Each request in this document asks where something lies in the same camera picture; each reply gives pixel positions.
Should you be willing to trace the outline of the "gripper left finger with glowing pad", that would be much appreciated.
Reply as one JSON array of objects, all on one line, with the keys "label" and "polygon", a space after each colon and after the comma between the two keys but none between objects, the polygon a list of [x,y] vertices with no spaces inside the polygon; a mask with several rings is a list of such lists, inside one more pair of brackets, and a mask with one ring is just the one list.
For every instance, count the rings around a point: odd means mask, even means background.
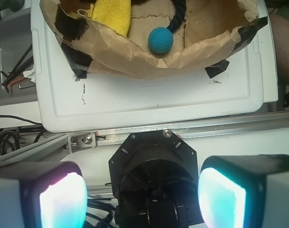
[{"label": "gripper left finger with glowing pad", "polygon": [[76,163],[0,162],[0,228],[81,228],[86,210]]}]

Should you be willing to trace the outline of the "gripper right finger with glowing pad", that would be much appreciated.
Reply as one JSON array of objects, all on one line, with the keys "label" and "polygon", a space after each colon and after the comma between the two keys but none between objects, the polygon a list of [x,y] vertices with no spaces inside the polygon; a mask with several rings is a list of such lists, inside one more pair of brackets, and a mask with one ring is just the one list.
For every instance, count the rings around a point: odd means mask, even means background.
[{"label": "gripper right finger with glowing pad", "polygon": [[210,156],[198,200],[209,228],[289,228],[289,155]]}]

